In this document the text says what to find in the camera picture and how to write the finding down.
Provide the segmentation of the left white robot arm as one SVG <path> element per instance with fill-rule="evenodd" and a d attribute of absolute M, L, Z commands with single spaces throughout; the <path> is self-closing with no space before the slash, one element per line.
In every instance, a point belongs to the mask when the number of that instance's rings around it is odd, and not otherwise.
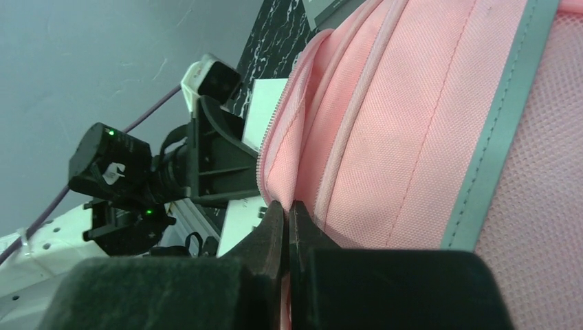
<path fill-rule="evenodd" d="M 101 122 L 69 161 L 69 187 L 91 200 L 25 231 L 1 263 L 1 328 L 244 329 L 250 276 L 237 261 L 159 247 L 175 225 L 166 205 L 257 195 L 244 121 L 210 96 L 158 155 Z"/>

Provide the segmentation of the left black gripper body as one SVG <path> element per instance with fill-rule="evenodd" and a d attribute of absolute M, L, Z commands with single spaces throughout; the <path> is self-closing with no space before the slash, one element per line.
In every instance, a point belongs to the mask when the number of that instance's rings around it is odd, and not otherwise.
<path fill-rule="evenodd" d="M 108 255 L 148 252 L 176 220 L 166 204 L 188 197 L 188 125 L 172 130 L 158 155 L 136 137 L 98 122 L 69 161 L 68 187 L 91 196 L 84 241 Z"/>

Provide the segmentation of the pink student backpack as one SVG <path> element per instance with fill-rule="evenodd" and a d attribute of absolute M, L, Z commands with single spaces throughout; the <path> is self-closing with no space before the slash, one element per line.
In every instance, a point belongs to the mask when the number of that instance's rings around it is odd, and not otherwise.
<path fill-rule="evenodd" d="M 266 202 L 345 248 L 476 252 L 519 329 L 582 328 L 582 2 L 366 1 L 301 53 Z"/>

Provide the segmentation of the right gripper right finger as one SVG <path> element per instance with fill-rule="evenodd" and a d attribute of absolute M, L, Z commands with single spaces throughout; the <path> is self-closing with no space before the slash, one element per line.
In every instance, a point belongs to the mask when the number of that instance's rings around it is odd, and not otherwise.
<path fill-rule="evenodd" d="M 450 250 L 342 249 L 289 211 L 292 329 L 512 329 L 488 266 Z"/>

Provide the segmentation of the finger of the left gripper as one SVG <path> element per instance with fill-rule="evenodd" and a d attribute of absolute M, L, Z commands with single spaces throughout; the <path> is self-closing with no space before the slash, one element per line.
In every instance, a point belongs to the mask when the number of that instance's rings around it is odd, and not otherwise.
<path fill-rule="evenodd" d="M 188 197 L 220 207 L 259 195 L 258 153 L 242 141 L 245 120 L 202 96 L 188 125 Z"/>

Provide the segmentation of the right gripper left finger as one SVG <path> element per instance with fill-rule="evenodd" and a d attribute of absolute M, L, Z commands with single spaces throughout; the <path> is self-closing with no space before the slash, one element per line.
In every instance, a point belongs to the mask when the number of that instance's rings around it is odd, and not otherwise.
<path fill-rule="evenodd" d="M 66 275 L 41 329 L 286 329 L 285 212 L 219 258 L 91 258 Z"/>

